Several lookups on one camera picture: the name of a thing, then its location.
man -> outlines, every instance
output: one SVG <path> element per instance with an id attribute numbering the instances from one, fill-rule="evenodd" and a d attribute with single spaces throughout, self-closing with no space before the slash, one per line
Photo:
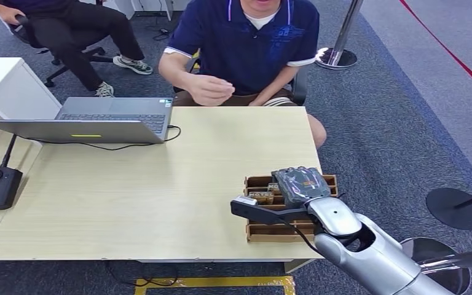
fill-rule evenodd
<path id="1" fill-rule="evenodd" d="M 283 87 L 315 61 L 319 13 L 308 0 L 192 0 L 160 59 L 175 106 L 294 106 Z M 200 49 L 200 74 L 184 66 Z M 309 115 L 316 147 L 323 125 Z"/>
<path id="2" fill-rule="evenodd" d="M 11 25 L 19 25 L 17 15 L 28 17 L 27 30 L 40 45 L 69 68 L 89 91 L 96 96 L 110 97 L 114 89 L 95 72 L 88 58 L 78 48 L 72 29 L 96 29 L 109 33 L 121 56 L 114 57 L 115 65 L 149 75 L 152 68 L 141 60 L 144 54 L 125 15 L 114 9 L 77 0 L 0 0 L 0 18 Z"/>

laptop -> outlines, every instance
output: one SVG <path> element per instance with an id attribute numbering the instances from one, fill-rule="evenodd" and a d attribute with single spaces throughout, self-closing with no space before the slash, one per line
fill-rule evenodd
<path id="1" fill-rule="evenodd" d="M 53 143 L 163 143 L 172 98 L 70 97 L 55 120 L 0 120 L 0 129 Z"/>

white sneaker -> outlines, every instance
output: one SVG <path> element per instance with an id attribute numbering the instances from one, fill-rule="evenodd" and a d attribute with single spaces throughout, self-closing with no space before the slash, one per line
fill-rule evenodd
<path id="1" fill-rule="evenodd" d="M 116 56 L 113 58 L 113 63 L 121 68 L 131 69 L 140 75 L 151 75 L 153 73 L 153 68 L 141 60 L 125 61 L 122 57 Z"/>
<path id="2" fill-rule="evenodd" d="M 98 97 L 115 97 L 115 89 L 113 86 L 109 85 L 108 83 L 102 82 L 98 89 L 96 90 L 95 96 Z"/>

shorts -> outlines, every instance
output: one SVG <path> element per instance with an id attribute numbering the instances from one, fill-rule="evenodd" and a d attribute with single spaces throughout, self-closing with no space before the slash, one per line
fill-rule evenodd
<path id="1" fill-rule="evenodd" d="M 248 106 L 253 100 L 258 97 L 258 94 L 251 95 L 234 95 L 226 100 L 220 106 Z M 263 106 L 297 106 L 297 104 L 292 102 L 292 92 L 287 89 L 281 89 L 273 95 Z M 173 101 L 173 106 L 202 106 L 197 104 L 193 99 L 191 94 L 187 91 L 180 91 L 176 94 L 176 98 Z"/>

logo print on shirt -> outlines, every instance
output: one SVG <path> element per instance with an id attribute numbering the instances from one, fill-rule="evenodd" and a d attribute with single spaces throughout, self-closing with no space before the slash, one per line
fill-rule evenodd
<path id="1" fill-rule="evenodd" d="M 270 49 L 267 58 L 270 62 L 279 60 L 285 45 L 292 39 L 303 36 L 304 29 L 296 28 L 293 25 L 279 26 L 272 33 Z"/>

